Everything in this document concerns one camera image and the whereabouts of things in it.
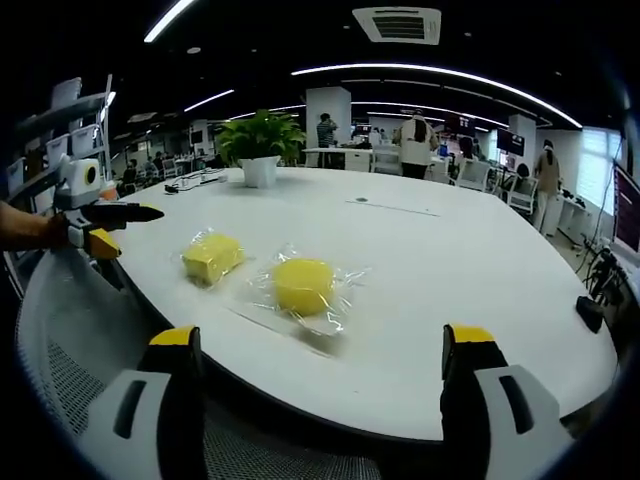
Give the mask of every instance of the yellow sponge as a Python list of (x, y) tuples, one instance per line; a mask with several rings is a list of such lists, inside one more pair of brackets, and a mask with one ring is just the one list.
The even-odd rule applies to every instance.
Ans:
[(219, 233), (204, 236), (182, 255), (187, 275), (206, 285), (214, 285), (244, 259), (238, 241)]
[(324, 312), (333, 297), (333, 270), (319, 260), (293, 258), (273, 269), (280, 308), (303, 317)]

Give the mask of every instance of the plastic bag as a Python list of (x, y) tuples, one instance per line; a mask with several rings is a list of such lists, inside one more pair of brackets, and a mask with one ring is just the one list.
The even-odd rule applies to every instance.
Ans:
[[(279, 316), (293, 318), (313, 333), (333, 336), (345, 330), (354, 287), (361, 284), (368, 270), (331, 265), (302, 255), (287, 244), (266, 268), (247, 282), (244, 300)], [(248, 318), (280, 330), (273, 319), (262, 315)]]
[(213, 287), (246, 260), (244, 249), (235, 238), (213, 229), (193, 237), (180, 258), (187, 277), (203, 288)]

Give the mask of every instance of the white flower pot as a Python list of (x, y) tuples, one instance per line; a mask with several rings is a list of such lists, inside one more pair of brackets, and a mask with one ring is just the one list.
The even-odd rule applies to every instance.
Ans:
[(240, 160), (244, 183), (251, 188), (271, 188), (276, 183), (276, 166), (280, 155)]

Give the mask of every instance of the potted plant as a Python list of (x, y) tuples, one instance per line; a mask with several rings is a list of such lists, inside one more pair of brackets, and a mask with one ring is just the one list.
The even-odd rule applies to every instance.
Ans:
[(220, 146), (229, 163), (239, 163), (248, 187), (268, 188), (276, 180), (281, 158), (295, 158), (305, 140), (300, 126), (287, 113), (258, 110), (253, 118), (222, 126)]

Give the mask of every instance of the ceiling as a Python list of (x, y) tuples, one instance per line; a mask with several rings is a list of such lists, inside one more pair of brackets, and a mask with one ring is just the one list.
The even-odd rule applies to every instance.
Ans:
[[(290, 75), (325, 65), (383, 62), (478, 75), (542, 99), (583, 125), (618, 128), (620, 89), (640, 84), (632, 61), (626, 60), (635, 55), (625, 37), (632, 30), (625, 27), (624, 15), (617, 13), (616, 21), (609, 22), (606, 11), (589, 12), (584, 5), (578, 13), (544, 1), (517, 8), (462, 1), (418, 4), (442, 11), (440, 43), (429, 46), (372, 43), (351, 13), (404, 2), (326, 1), (294, 8), (199, 0), (154, 43), (144, 43), (174, 2), (74, 0), (64, 2), (64, 8), (58, 2), (21, 2), (13, 14), (23, 15), (28, 26), (20, 41), (13, 36), (3, 42), (16, 59), (14, 117), (45, 110), (51, 87), (59, 81), (81, 76), (83, 92), (93, 93), (104, 90), (107, 74), (113, 73), (118, 94), (110, 114), (112, 137), (148, 128), (150, 122), (127, 123), (134, 114), (158, 112), (151, 122), (174, 127), (194, 118), (226, 119), (301, 104), (307, 88), (327, 85), (344, 86), (354, 101), (428, 105), (502, 123), (524, 110), (541, 126), (575, 128), (530, 100), (449, 75), (388, 68)], [(189, 55), (191, 47), (200, 53)], [(235, 92), (184, 113), (228, 89)], [(629, 91), (635, 98), (636, 91)], [(372, 110), (401, 109), (356, 105), (354, 116)], [(432, 113), (425, 115), (438, 116)]]

